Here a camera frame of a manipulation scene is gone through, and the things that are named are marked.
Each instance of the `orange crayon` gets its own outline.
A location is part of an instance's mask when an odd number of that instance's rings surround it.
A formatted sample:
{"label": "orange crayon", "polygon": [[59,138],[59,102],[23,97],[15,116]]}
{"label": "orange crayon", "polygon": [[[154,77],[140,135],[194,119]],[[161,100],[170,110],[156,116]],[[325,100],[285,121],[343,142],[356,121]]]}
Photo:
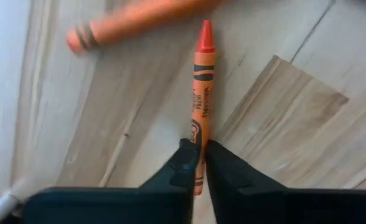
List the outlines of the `orange crayon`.
{"label": "orange crayon", "polygon": [[221,0],[143,0],[67,32],[75,53],[138,35],[153,27],[213,9]]}
{"label": "orange crayon", "polygon": [[205,20],[194,59],[191,141],[201,145],[200,162],[195,170],[195,195],[202,193],[205,146],[209,139],[210,98],[214,79],[215,46],[212,21]]}

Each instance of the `crayon wrapper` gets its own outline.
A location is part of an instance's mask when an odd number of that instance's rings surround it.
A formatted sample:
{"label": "crayon wrapper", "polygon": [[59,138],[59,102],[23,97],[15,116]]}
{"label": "crayon wrapper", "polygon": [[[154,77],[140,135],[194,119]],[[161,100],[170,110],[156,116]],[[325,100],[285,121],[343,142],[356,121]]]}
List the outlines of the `crayon wrapper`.
{"label": "crayon wrapper", "polygon": [[195,171],[195,194],[202,191],[205,168],[205,147],[210,137],[210,103],[214,79],[214,53],[195,54],[192,90],[191,141],[201,146],[200,162]]}

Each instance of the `floor seam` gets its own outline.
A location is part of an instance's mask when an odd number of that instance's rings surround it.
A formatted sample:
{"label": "floor seam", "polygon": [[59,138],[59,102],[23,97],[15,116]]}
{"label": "floor seam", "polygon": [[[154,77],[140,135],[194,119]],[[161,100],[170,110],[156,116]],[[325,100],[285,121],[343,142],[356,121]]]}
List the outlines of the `floor seam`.
{"label": "floor seam", "polygon": [[316,28],[319,26],[319,24],[321,23],[321,21],[325,18],[326,14],[331,10],[332,6],[336,4],[336,2],[337,2],[337,0],[331,0],[331,2],[327,6],[327,9],[323,12],[323,14],[319,18],[319,20],[313,25],[313,27],[310,30],[310,32],[308,33],[308,35],[302,41],[302,43],[299,46],[298,50],[295,52],[294,56],[289,61],[290,63],[293,63],[294,62],[294,60],[296,59],[296,57],[298,56],[298,54],[300,53],[300,51],[302,50],[302,48],[306,45],[306,43],[308,42],[308,40],[311,38],[311,36],[313,35],[313,33],[316,31]]}

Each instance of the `crayon tip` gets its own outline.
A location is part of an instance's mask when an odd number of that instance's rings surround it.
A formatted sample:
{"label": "crayon tip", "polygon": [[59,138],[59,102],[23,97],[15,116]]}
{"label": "crayon tip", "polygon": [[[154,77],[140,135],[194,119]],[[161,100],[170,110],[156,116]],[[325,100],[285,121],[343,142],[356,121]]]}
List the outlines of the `crayon tip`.
{"label": "crayon tip", "polygon": [[202,194],[202,189],[201,190],[195,190],[195,192],[194,192],[195,196],[199,196],[201,194]]}
{"label": "crayon tip", "polygon": [[200,40],[197,46],[197,52],[215,52],[214,35],[212,33],[212,20],[204,20],[202,23],[202,30],[200,33]]}

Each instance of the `white object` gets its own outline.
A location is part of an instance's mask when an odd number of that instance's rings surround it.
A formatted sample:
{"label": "white object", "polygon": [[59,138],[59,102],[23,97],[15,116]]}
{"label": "white object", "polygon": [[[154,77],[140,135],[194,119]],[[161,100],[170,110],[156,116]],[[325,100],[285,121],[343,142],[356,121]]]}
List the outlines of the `white object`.
{"label": "white object", "polygon": [[10,193],[3,195],[0,198],[0,221],[10,214],[19,202],[19,199],[12,196]]}

